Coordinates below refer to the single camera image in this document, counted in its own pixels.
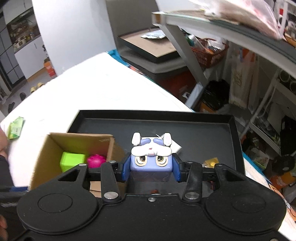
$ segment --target orange box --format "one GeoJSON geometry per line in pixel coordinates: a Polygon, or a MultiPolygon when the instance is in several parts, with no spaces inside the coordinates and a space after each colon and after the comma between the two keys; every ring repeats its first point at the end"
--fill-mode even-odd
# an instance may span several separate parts
{"type": "Polygon", "coordinates": [[[52,63],[50,62],[49,58],[47,58],[46,60],[44,60],[44,67],[46,68],[49,76],[53,79],[55,78],[56,72],[54,71],[54,68],[52,67],[52,63]]]}
{"type": "Polygon", "coordinates": [[[200,104],[200,112],[215,113],[215,111],[212,110],[210,107],[208,107],[204,102],[201,102],[201,104],[200,104]]]}

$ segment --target white table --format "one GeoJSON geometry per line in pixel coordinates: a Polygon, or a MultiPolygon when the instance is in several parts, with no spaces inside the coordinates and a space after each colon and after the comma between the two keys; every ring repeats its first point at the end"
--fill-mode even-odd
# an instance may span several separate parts
{"type": "MultiPolygon", "coordinates": [[[[98,54],[64,72],[28,96],[0,124],[6,131],[18,116],[25,119],[21,136],[10,145],[10,172],[15,186],[28,186],[50,132],[67,132],[79,110],[192,111],[144,76],[98,54]]],[[[263,185],[265,179],[245,160],[246,175],[263,185]]],[[[296,225],[286,215],[280,232],[296,240],[296,225]]]]}

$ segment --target blue block toy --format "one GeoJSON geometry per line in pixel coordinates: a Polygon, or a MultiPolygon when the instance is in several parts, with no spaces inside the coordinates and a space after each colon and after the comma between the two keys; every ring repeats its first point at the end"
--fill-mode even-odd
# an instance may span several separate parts
{"type": "Polygon", "coordinates": [[[133,135],[131,175],[138,181],[168,181],[173,171],[172,138],[169,133],[161,137],[133,135]]]}

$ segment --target plastic bag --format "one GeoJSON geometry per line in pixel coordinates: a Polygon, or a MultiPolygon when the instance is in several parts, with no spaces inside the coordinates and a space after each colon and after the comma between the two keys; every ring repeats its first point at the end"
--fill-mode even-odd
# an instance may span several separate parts
{"type": "Polygon", "coordinates": [[[255,65],[255,54],[236,49],[232,57],[229,103],[246,109],[255,65]]]}
{"type": "Polygon", "coordinates": [[[206,15],[234,20],[257,29],[264,35],[280,39],[271,7],[264,0],[189,0],[205,9],[206,15]]]}

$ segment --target green package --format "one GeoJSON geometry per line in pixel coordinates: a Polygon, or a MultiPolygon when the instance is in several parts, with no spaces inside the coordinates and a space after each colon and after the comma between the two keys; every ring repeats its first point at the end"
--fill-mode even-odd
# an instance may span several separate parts
{"type": "Polygon", "coordinates": [[[8,131],[8,139],[19,138],[24,121],[25,120],[23,117],[18,117],[13,122],[10,123],[9,131],[8,131]]]}

